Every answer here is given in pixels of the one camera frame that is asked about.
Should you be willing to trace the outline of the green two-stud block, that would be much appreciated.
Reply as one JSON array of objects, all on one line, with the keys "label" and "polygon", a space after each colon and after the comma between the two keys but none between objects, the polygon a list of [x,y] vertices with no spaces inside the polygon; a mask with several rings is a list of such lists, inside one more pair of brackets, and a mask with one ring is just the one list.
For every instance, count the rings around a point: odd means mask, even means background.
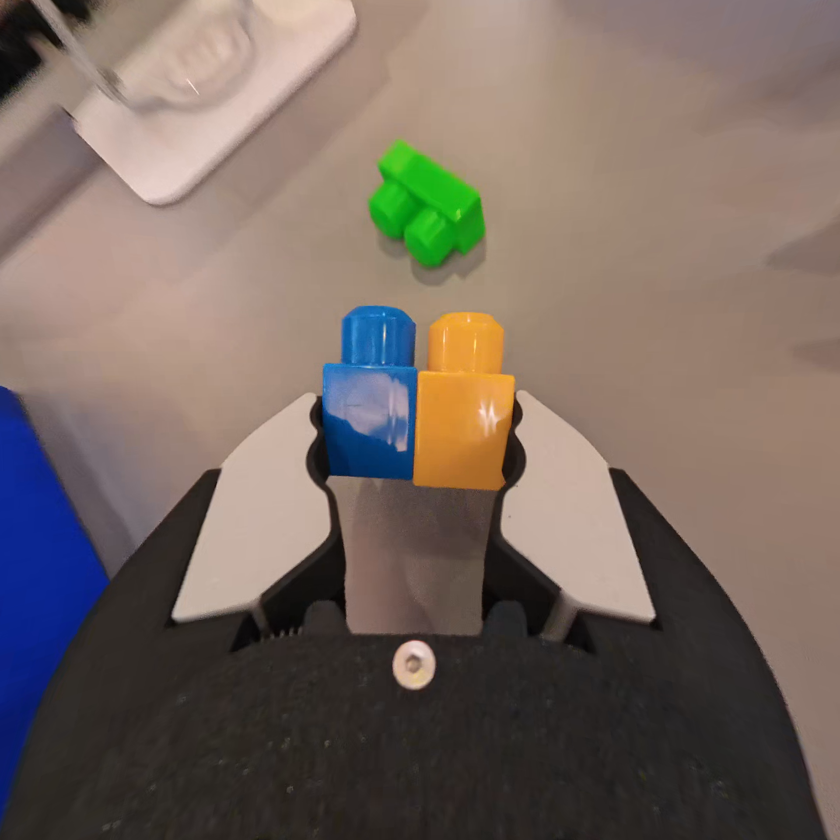
[{"label": "green two-stud block", "polygon": [[465,256],[486,236],[480,194],[474,186],[396,140],[377,162],[382,183],[368,201],[371,220],[385,237],[403,242],[425,268],[454,253]]}]

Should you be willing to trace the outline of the white instruction stand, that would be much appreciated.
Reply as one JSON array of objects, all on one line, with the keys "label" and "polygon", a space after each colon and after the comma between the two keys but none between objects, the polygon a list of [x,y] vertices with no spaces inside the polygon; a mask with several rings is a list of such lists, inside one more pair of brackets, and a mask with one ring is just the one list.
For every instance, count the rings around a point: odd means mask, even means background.
[{"label": "white instruction stand", "polygon": [[351,1],[182,2],[116,70],[33,2],[92,85],[80,138],[145,203],[181,201],[351,39]]}]

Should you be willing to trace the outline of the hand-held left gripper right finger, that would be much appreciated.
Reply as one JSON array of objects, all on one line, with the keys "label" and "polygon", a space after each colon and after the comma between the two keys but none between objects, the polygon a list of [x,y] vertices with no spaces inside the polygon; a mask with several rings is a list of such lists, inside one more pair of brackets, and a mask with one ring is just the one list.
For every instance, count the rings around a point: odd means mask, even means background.
[{"label": "hand-held left gripper right finger", "polygon": [[491,513],[482,624],[564,641],[580,616],[641,627],[657,613],[604,456],[518,391]]}]

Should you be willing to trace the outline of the blue plastic bin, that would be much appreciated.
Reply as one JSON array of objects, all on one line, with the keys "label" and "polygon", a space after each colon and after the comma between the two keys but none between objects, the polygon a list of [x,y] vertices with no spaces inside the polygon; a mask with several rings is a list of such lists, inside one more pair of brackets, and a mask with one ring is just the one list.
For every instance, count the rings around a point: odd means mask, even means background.
[{"label": "blue plastic bin", "polygon": [[18,396],[1,389],[1,785],[71,639],[108,585]]}]

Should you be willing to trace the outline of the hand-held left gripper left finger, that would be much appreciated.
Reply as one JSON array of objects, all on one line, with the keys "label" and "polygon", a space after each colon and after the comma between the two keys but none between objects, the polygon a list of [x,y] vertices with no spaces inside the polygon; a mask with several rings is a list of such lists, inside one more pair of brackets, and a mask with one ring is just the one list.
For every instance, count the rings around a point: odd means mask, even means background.
[{"label": "hand-held left gripper left finger", "polygon": [[220,467],[171,618],[262,613],[302,624],[310,604],[345,612],[337,504],[321,472],[320,402],[306,393],[249,434]]}]

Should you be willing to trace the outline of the yellow toy block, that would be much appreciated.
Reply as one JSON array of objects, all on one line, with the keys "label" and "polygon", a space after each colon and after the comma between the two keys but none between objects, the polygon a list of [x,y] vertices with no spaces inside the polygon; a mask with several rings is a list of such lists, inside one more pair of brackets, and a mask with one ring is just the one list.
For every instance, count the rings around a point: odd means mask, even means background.
[{"label": "yellow toy block", "polygon": [[491,315],[446,313],[429,329],[418,373],[413,483],[497,491],[515,403],[502,371],[505,333]]}]

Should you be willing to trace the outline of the grey desk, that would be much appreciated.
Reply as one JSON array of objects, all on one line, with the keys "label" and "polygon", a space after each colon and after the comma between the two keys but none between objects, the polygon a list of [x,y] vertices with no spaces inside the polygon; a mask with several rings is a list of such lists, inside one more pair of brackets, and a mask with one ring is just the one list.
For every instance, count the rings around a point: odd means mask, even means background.
[{"label": "grey desk", "polygon": [[[518,383],[718,577],[838,817],[838,2],[356,2],[358,29],[184,202],[102,167],[2,258],[2,383],[113,570],[342,315],[493,314]],[[479,192],[420,266],[396,141]]]}]

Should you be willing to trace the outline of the blue one-stud block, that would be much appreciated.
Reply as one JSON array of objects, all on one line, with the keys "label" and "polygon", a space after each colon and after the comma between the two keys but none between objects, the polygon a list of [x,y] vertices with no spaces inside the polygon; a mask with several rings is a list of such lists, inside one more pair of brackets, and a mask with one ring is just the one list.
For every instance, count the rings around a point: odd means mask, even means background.
[{"label": "blue one-stud block", "polygon": [[341,323],[341,359],[322,371],[322,427],[333,476],[411,480],[416,324],[403,310],[359,306]]}]

